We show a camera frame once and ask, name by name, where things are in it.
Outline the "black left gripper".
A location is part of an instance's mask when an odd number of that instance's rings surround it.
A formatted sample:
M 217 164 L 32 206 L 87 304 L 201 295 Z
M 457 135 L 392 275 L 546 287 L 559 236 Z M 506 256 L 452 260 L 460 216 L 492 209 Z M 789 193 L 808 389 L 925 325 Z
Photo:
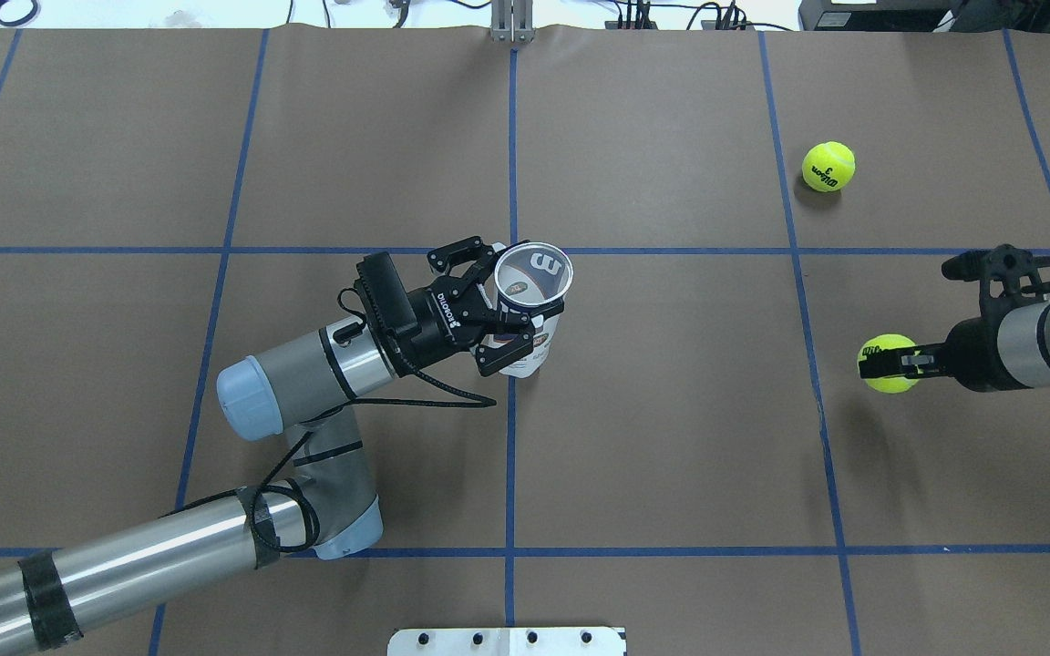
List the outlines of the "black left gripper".
M 396 287 L 396 369 L 424 371 L 475 347 L 480 376 L 528 378 L 538 371 L 534 350 L 540 324 L 488 335 L 494 317 L 483 283 L 494 274 L 500 247 L 479 236 L 427 253 L 435 279 L 406 291 Z

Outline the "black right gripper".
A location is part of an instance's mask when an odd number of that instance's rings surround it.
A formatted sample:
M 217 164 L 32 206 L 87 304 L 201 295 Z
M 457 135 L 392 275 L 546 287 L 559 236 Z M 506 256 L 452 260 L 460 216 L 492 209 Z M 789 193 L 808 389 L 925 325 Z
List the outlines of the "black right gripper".
M 968 390 L 1008 392 L 1010 377 L 998 356 L 996 345 L 988 322 L 983 317 L 972 317 L 956 324 L 944 344 L 864 344 L 860 350 L 859 374 L 862 379 L 946 375 Z M 941 350 L 942 367 L 936 361 Z

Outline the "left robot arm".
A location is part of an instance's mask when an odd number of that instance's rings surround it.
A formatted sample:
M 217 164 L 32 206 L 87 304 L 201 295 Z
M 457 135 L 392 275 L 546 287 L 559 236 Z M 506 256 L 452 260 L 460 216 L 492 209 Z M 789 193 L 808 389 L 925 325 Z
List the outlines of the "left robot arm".
M 232 256 L 238 246 L 0 246 L 0 559 L 36 560 L 63 520 L 97 533 L 134 519 L 136 473 L 167 468 L 186 506 Z

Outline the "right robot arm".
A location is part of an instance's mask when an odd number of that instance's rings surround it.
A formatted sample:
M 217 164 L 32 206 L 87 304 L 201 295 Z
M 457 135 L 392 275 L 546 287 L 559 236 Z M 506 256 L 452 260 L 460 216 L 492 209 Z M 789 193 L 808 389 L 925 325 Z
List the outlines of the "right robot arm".
M 958 323 L 944 342 L 864 347 L 866 381 L 947 377 L 972 392 L 1050 387 L 1050 300 Z

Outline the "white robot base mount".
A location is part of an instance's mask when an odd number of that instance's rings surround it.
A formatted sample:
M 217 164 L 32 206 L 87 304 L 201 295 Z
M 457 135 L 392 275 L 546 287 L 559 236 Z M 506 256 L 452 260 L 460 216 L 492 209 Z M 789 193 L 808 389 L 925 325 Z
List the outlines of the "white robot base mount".
M 387 655 L 628 655 L 623 628 L 469 627 L 398 630 Z

